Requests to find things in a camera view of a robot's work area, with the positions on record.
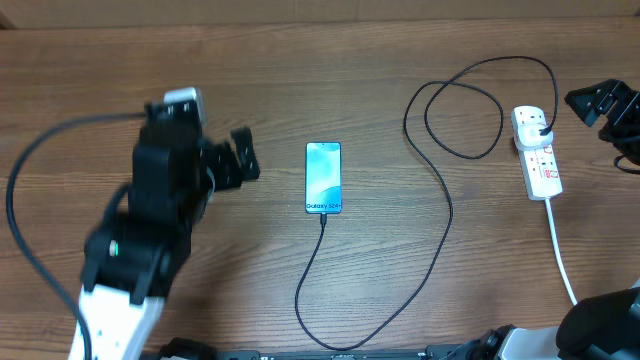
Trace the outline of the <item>smartphone with light blue screen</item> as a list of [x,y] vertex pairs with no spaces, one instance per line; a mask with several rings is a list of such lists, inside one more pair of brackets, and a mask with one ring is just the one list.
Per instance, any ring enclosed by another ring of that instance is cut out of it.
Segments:
[[342,212],[342,146],[310,142],[305,147],[305,210],[309,214]]

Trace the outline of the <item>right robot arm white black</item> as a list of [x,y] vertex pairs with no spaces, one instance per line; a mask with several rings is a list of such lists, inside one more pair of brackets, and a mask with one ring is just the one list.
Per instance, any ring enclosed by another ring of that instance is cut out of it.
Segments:
[[[627,174],[639,173],[639,92],[625,82],[608,79],[572,90],[565,103],[587,126],[604,115],[600,140],[619,151],[614,166]],[[573,307],[556,327],[527,330],[506,325],[458,346],[447,359],[637,359],[639,357],[639,285],[579,301],[571,287],[559,247],[551,199],[563,187],[552,148],[553,136],[535,135],[545,118],[532,106],[516,107],[512,114],[527,196],[545,204],[552,247],[561,278]]]

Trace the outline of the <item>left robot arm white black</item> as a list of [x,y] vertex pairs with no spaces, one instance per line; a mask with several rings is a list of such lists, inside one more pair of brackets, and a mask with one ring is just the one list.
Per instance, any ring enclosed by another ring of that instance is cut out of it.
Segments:
[[159,321],[191,235],[218,191],[258,179],[248,127],[228,141],[205,137],[193,100],[148,103],[132,153],[132,179],[86,240],[72,359],[137,359]]

